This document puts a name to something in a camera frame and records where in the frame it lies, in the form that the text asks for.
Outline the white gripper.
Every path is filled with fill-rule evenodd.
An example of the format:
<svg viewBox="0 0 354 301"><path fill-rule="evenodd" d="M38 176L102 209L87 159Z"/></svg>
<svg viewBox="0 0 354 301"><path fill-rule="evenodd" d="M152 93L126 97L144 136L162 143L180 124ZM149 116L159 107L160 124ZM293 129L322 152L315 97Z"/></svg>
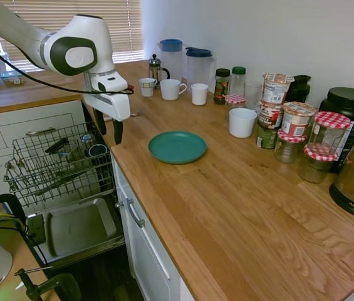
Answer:
<svg viewBox="0 0 354 301"><path fill-rule="evenodd" d="M122 142L123 122L130 117L130 102L127 95L91 95L84 94L84 101L91 106L96 120L96 125L101 135L107 133L103 114L113 119L114 140L116 145Z"/></svg>

